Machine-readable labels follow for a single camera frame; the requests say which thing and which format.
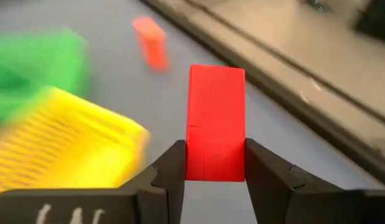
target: gray table surface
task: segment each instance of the gray table surface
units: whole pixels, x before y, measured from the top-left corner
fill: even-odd
[[[167,33],[171,71],[153,73],[140,57],[131,21],[149,15]],[[89,44],[88,99],[151,132],[148,162],[186,135],[191,64],[221,65],[137,0],[45,0],[0,7],[0,34],[71,27]],[[247,83],[247,137],[344,189],[382,186]],[[255,223],[244,183],[186,182],[182,223]]]

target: red block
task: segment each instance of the red block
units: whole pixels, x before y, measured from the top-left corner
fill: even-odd
[[[147,16],[138,17],[132,25],[137,31],[140,48],[147,64],[155,70],[167,70],[165,32]]]
[[[245,72],[192,65],[187,180],[244,181]]]

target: table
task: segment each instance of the table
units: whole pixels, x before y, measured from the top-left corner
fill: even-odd
[[[171,70],[153,73],[140,57],[131,21],[149,15],[167,33]],[[0,6],[0,34],[69,26],[89,44],[88,99],[151,132],[148,162],[186,135],[189,66],[221,65],[188,36],[129,0],[45,0]],[[382,185],[247,83],[247,137],[344,189]],[[182,223],[255,223],[244,183],[186,182]]]

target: orange block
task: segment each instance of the orange block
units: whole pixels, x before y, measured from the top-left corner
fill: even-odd
[[[166,35],[163,30],[148,16],[135,19],[132,26],[137,31],[137,38],[147,64],[155,70],[166,70],[168,58]]]

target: yellow basket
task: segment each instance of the yellow basket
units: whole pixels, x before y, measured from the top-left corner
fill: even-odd
[[[0,192],[118,187],[138,171],[148,136],[131,119],[50,88],[0,129]]]

